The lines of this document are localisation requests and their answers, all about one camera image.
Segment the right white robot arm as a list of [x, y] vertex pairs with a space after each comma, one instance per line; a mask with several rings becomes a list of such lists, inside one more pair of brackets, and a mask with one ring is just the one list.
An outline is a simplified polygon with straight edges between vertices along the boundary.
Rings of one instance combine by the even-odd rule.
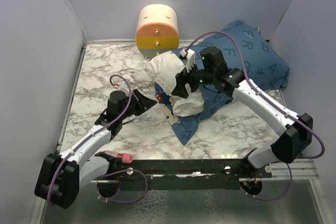
[[260, 168], [271, 163], [290, 164], [310, 145], [313, 118], [282, 106], [245, 77], [243, 71], [228, 68], [220, 49], [208, 47], [201, 50], [202, 69], [197, 67], [195, 52], [190, 49], [181, 50], [179, 58], [184, 61], [185, 68], [175, 76], [173, 95], [187, 98], [186, 86], [195, 92], [200, 86], [214, 85], [219, 92], [253, 110], [279, 136], [271, 145], [257, 148], [244, 157], [241, 171], [246, 177], [254, 177]]

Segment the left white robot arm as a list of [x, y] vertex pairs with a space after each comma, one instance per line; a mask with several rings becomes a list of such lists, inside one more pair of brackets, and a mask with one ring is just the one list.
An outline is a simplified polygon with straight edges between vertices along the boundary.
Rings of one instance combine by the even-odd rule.
[[139, 116], [156, 103], [138, 90], [129, 94], [121, 90], [111, 92], [107, 108], [84, 138], [60, 154], [50, 153], [45, 157], [35, 186], [35, 196], [67, 209], [83, 186], [96, 178], [110, 179], [117, 175], [116, 165], [131, 164], [133, 156], [98, 150], [120, 132], [124, 119]]

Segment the blue patterned pillowcase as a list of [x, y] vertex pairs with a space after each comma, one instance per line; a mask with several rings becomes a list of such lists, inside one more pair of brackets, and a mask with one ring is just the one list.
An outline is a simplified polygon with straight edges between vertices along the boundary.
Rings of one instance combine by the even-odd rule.
[[[229, 36], [214, 34], [191, 47], [195, 51], [195, 63], [199, 69], [203, 68], [201, 50], [217, 47], [222, 51], [229, 68], [241, 69], [245, 66], [248, 76], [262, 90], [276, 90], [287, 86], [289, 66], [268, 45], [257, 28], [237, 20], [225, 27], [223, 32], [228, 33]], [[221, 107], [232, 101], [226, 94], [219, 93], [213, 85], [207, 85], [198, 89], [204, 99], [203, 112], [181, 117], [173, 114], [169, 96], [163, 89], [157, 83], [154, 83], [154, 86], [156, 97], [168, 108], [166, 117], [183, 145], [186, 145], [195, 134], [200, 121], [209, 119]]]

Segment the white pillow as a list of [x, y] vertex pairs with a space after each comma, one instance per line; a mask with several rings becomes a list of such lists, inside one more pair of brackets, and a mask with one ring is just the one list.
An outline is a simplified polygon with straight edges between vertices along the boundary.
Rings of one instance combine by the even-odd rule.
[[196, 115], [204, 110], [204, 99], [200, 90], [191, 92], [191, 88], [186, 86], [187, 98], [172, 94], [177, 85], [176, 75], [184, 68], [185, 64], [172, 51], [159, 54], [144, 64], [144, 71], [169, 96], [173, 114], [181, 117]]

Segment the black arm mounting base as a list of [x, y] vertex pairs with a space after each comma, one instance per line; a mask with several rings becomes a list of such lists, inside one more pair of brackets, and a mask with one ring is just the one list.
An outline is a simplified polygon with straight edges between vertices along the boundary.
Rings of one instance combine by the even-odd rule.
[[109, 163], [100, 188], [121, 191], [148, 190], [238, 190], [240, 179], [270, 178], [268, 165], [251, 168], [243, 159], [138, 159], [124, 164], [104, 152]]

